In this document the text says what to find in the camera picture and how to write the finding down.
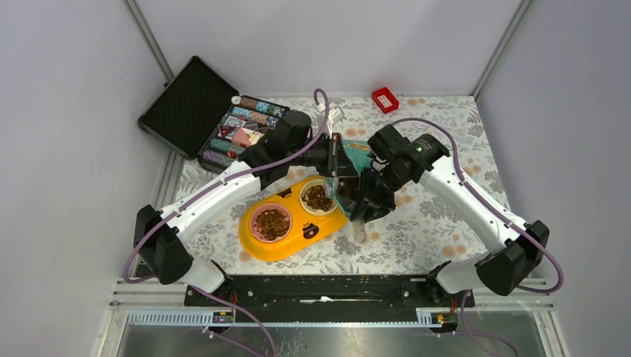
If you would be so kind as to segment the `green dog food bag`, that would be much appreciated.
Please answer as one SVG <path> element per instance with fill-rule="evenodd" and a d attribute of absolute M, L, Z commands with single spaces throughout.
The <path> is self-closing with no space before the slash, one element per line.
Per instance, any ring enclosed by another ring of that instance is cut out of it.
<path fill-rule="evenodd" d="M 366 141 L 357 141 L 343 138 L 346 153 L 357 169 L 357 178 L 325 177 L 324 187 L 327 198 L 332 199 L 345 214 L 351 219 L 360 201 L 360 177 L 364 169 L 371 167 L 375 159 L 372 149 Z"/>

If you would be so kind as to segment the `clear plastic scoop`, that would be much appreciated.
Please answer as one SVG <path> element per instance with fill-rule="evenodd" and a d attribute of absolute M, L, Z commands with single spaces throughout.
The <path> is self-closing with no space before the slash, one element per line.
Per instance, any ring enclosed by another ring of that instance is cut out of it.
<path fill-rule="evenodd" d="M 356 244 L 362 244 L 366 241 L 365 223 L 361 219 L 355 219 L 351 223 L 353 241 Z"/>

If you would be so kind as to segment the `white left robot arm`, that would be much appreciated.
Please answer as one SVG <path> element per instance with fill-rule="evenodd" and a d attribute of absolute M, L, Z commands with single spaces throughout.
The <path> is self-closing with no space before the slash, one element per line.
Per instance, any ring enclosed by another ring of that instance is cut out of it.
<path fill-rule="evenodd" d="M 182 202 L 161 209 L 141 208 L 131 255 L 139 256 L 161 284 L 180 281 L 201 288 L 212 305 L 226 303 L 231 287 L 224 272 L 215 263 L 195 261 L 187 250 L 190 238 L 242 199 L 285 177 L 291 166 L 314 167 L 320 176 L 334 179 L 359 176 L 341 135 L 311 134 L 311 128 L 309 115 L 289 111 L 215 179 Z"/>

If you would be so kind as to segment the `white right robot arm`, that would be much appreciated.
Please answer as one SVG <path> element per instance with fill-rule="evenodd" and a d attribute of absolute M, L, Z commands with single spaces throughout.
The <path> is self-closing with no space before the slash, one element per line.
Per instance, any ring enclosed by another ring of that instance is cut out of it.
<path fill-rule="evenodd" d="M 394 194 L 413 181 L 451 207 L 487 249 L 432 270 L 429 276 L 434 281 L 426 287 L 431 303 L 445 306 L 456 293 L 481 287 L 508 296 L 541 263 L 548 226 L 539 220 L 527 222 L 485 193 L 460 168 L 455 149 L 447 149 L 430 134 L 411 141 L 391 124 L 370 137 L 368 146 L 385 166 L 362 171 L 359 201 L 366 221 L 393 211 Z"/>

